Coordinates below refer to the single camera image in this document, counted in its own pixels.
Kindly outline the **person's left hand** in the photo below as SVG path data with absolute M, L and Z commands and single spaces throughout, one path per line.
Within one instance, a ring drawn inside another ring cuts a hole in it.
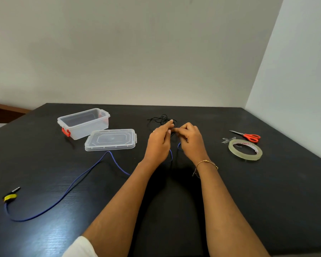
M 170 137 L 164 136 L 164 128 L 174 127 L 174 121 L 170 120 L 164 125 L 154 129 L 150 134 L 145 156 L 143 161 L 147 162 L 152 168 L 156 169 L 164 162 L 170 151 Z

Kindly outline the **person's right hand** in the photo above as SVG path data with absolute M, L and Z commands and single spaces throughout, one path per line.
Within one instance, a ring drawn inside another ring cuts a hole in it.
M 197 126 L 194 126 L 194 142 L 181 142 L 184 154 L 197 166 L 200 162 L 210 160 L 206 152 L 202 135 Z

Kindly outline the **person's right forearm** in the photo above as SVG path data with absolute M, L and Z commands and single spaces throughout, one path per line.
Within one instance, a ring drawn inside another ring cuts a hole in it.
M 196 166 L 200 176 L 210 257 L 270 257 L 233 201 L 210 160 Z

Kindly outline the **person's left forearm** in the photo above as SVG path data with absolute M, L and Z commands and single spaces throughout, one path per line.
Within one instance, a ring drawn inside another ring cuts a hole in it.
M 98 257 L 128 257 L 146 187 L 159 165 L 158 158 L 145 156 L 83 233 Z

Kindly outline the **clear plastic box lid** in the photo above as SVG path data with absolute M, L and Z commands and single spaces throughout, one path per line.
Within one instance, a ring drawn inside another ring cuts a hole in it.
M 86 151 L 132 149 L 136 146 L 134 129 L 105 129 L 93 131 L 85 142 Z

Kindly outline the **clear adhesive tape roll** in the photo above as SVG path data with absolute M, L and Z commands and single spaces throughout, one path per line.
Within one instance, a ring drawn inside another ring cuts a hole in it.
M 260 147 L 246 140 L 230 140 L 228 148 L 233 155 L 246 161 L 257 161 L 261 159 L 263 155 L 263 151 Z

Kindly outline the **clear plastic storage box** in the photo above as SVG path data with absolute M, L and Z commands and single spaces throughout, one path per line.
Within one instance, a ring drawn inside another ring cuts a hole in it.
M 108 129 L 110 114 L 103 109 L 93 108 L 61 116 L 57 123 L 62 132 L 73 140 L 89 136 L 93 131 Z

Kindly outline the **white sleeve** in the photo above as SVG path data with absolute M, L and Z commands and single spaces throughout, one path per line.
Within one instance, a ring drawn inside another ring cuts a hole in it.
M 79 236 L 63 253 L 62 257 L 98 257 L 92 244 L 84 236 Z

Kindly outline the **brown wooden furniture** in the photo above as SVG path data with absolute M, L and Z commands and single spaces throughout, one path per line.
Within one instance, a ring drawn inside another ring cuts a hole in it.
M 0 124 L 10 123 L 29 112 L 29 109 L 0 104 Z

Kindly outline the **orange handled scissors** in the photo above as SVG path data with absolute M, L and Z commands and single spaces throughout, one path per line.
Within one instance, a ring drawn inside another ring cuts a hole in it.
M 233 132 L 235 134 L 239 134 L 239 135 L 243 136 L 249 142 L 258 143 L 259 140 L 261 139 L 261 136 L 256 135 L 256 134 L 245 134 L 245 133 L 240 133 L 240 132 L 237 132 L 237 131 L 234 131 L 234 130 L 229 130 L 229 131 Z

